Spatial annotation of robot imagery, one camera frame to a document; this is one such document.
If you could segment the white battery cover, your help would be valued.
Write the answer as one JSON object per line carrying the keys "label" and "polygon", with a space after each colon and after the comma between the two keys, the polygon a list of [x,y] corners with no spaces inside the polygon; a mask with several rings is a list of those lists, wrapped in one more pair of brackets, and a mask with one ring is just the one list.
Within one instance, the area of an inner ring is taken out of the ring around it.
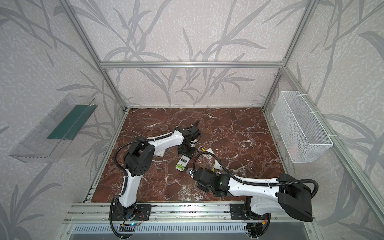
{"label": "white battery cover", "polygon": [[207,153],[209,156],[211,156],[211,157],[214,155],[214,152],[213,152],[212,149],[208,149],[208,150],[206,150],[206,153]]}
{"label": "white battery cover", "polygon": [[222,169],[222,167],[221,167],[221,165],[219,164],[218,161],[215,161],[215,163],[214,163],[214,169],[215,169],[215,170],[218,170],[218,171]]}

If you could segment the red white remote control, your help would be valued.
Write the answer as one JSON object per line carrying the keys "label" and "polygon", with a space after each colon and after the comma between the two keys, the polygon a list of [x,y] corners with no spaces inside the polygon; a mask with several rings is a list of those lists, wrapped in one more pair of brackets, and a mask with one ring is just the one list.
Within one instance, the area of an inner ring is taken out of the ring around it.
{"label": "red white remote control", "polygon": [[188,157],[182,155],[182,157],[180,158],[180,160],[178,161],[177,164],[180,164],[180,165],[182,165],[182,166],[184,166],[184,167],[186,168],[187,165],[188,165],[188,163],[189,163],[189,161],[190,161],[190,158],[188,158]]}

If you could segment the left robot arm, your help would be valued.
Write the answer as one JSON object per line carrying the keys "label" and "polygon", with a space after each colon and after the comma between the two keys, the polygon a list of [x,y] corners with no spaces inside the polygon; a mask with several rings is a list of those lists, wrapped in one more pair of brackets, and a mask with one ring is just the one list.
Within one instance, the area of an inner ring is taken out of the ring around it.
{"label": "left robot arm", "polygon": [[128,220],[138,211],[137,192],[143,175],[150,169],[154,155],[168,148],[178,147],[184,169],[196,152],[195,143],[201,133],[199,120],[186,128],[176,127],[172,132],[157,137],[137,137],[114,153],[114,164],[124,172],[121,193],[115,196],[110,207],[110,220]]}

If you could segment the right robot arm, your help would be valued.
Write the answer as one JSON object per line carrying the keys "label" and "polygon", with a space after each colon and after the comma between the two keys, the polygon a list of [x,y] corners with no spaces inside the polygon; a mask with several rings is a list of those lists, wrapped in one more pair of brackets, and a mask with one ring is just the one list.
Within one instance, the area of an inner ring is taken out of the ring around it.
{"label": "right robot arm", "polygon": [[302,222],[313,221],[312,198],[319,190],[315,180],[297,180],[288,174],[272,179],[250,179],[203,168],[192,171],[192,176],[200,190],[212,192],[216,198],[246,197],[247,216],[286,213]]}

